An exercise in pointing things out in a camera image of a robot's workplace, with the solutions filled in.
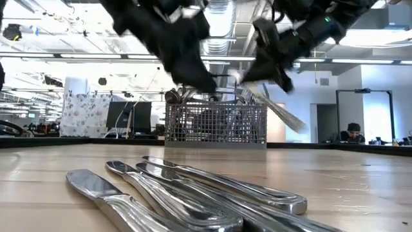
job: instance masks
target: floral curtain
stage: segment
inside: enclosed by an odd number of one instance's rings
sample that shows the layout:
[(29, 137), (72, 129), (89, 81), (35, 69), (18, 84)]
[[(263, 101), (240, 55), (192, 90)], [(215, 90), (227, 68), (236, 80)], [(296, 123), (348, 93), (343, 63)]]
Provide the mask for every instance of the floral curtain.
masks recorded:
[(108, 94), (67, 96), (60, 136), (102, 138), (108, 131), (106, 121), (111, 100)]

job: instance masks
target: wire mesh basket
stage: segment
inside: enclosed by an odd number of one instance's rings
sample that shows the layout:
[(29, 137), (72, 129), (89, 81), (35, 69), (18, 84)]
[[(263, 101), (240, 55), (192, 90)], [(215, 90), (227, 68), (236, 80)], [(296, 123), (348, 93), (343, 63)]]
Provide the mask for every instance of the wire mesh basket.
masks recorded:
[(237, 102), (166, 104), (165, 145), (266, 149), (267, 107)]

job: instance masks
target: butter knife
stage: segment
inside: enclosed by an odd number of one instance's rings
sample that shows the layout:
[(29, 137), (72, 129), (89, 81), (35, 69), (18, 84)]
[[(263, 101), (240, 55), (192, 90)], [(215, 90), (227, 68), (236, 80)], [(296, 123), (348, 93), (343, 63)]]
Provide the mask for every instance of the butter knife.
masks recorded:
[(162, 218), (87, 169), (69, 171), (68, 184), (94, 201), (121, 232), (191, 231)]
[(222, 190), (200, 184), (180, 176), (167, 168), (161, 168), (148, 163), (139, 163), (136, 167), (158, 180), (178, 186), (180, 189), (184, 189), (192, 194), (218, 201), (222, 206), (239, 213), (244, 220), (244, 231), (342, 232), (340, 229), (307, 220), (271, 206), (254, 203)]
[(134, 186), (159, 215), (193, 231), (241, 231), (243, 227), (241, 216), (215, 202), (185, 194), (121, 161), (108, 161), (106, 167)]
[(175, 164), (156, 157), (145, 156), (142, 158), (145, 162), (156, 166), (173, 169), (174, 171), (182, 173), (185, 176), (195, 178), (204, 184), (214, 186), (215, 188), (236, 192), (243, 197), (247, 197), (256, 202), (272, 206), (289, 213), (300, 215), (306, 212), (308, 207), (308, 201), (306, 198), (293, 193), (242, 182), (190, 166)]

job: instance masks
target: wooden tabletop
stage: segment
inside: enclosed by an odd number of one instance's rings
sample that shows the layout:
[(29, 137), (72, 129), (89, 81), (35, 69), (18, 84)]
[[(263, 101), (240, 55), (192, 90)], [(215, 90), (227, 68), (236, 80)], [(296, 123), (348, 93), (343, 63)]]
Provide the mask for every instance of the wooden tabletop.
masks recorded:
[(412, 231), (411, 158), (100, 144), (0, 150), (0, 231), (117, 231), (92, 201), (67, 186), (66, 173), (90, 169), (142, 200), (104, 163), (121, 160), (134, 166), (144, 155), (303, 195), (308, 199), (304, 217), (345, 231)]

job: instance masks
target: knife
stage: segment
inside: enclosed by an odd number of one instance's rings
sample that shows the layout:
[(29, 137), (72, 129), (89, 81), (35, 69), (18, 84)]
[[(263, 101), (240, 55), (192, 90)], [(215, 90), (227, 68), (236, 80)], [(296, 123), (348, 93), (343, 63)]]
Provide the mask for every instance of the knife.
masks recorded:
[[(228, 74), (234, 77), (238, 83), (242, 83), (243, 77), (238, 71), (228, 70)], [(266, 104), (290, 129), (296, 133), (304, 133), (307, 131), (308, 128), (302, 120), (270, 100), (270, 98), (259, 89), (259, 84), (260, 82), (244, 82), (242, 86), (252, 93), (255, 98)]]
[(223, 189), (226, 191), (236, 192), (237, 194), (243, 197), (247, 197), (253, 201), (272, 206), (289, 213), (300, 215), (306, 212), (306, 209), (308, 207), (307, 199), (294, 193), (242, 182), (190, 166), (175, 164), (173, 162), (156, 157), (145, 156), (142, 158), (145, 160), (145, 162), (148, 162), (150, 164), (173, 169), (174, 171), (182, 173), (185, 176), (195, 178), (196, 180), (204, 184), (208, 184), (210, 186), (214, 186), (215, 188)]
[(94, 201), (121, 232), (191, 231), (162, 218), (87, 169), (69, 171), (68, 184)]
[(176, 172), (148, 163), (138, 163), (136, 167), (163, 182), (178, 186), (211, 200), (218, 201), (222, 206), (239, 213), (244, 220), (244, 231), (270, 232), (342, 232), (330, 227), (285, 211), (254, 203), (239, 198), (222, 190), (200, 184), (194, 180), (180, 176)]
[(193, 231), (229, 232), (243, 227), (241, 216), (213, 201), (186, 194), (121, 161), (108, 161), (106, 167), (134, 186), (159, 215)]

